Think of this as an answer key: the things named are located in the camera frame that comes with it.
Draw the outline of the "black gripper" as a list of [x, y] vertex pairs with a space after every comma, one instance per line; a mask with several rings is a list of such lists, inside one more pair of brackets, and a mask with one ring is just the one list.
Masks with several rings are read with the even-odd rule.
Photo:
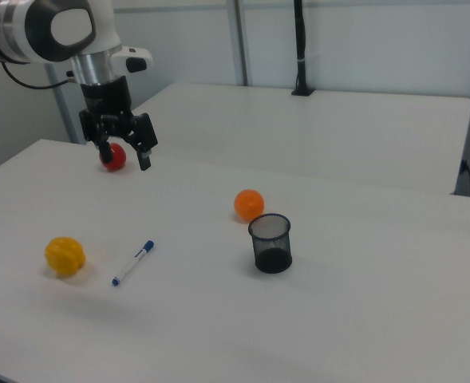
[[151, 167], [150, 155], [158, 145], [155, 130], [147, 113], [132, 114], [132, 98], [125, 76], [96, 85], [81, 85], [86, 108], [79, 112], [82, 132], [98, 148], [103, 164], [113, 160], [109, 136], [126, 138], [136, 151], [141, 171]]

